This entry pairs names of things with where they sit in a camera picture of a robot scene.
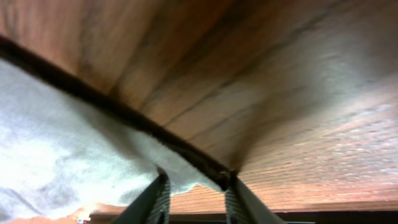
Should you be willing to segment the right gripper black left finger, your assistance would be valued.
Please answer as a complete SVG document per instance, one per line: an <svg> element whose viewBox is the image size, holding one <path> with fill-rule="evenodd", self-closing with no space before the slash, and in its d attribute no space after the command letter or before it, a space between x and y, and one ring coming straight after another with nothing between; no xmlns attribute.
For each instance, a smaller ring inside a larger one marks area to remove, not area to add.
<svg viewBox="0 0 398 224"><path fill-rule="evenodd" d="M111 224L168 224L170 180L164 170Z"/></svg>

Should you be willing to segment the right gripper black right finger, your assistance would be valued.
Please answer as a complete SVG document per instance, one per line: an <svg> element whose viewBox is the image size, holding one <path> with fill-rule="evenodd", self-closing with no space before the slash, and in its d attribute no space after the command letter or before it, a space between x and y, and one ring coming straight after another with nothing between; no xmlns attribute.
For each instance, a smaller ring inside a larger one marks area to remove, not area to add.
<svg viewBox="0 0 398 224"><path fill-rule="evenodd" d="M236 173L231 174L224 199L227 224L286 224L256 197Z"/></svg>

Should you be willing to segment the grey shorts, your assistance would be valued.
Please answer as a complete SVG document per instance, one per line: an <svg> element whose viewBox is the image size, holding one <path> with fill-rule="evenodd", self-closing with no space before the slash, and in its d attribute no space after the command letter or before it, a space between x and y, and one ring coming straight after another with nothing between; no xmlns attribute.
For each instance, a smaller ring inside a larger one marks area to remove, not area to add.
<svg viewBox="0 0 398 224"><path fill-rule="evenodd" d="M1 39L1 222L126 206L164 171L172 194L229 170L77 78Z"/></svg>

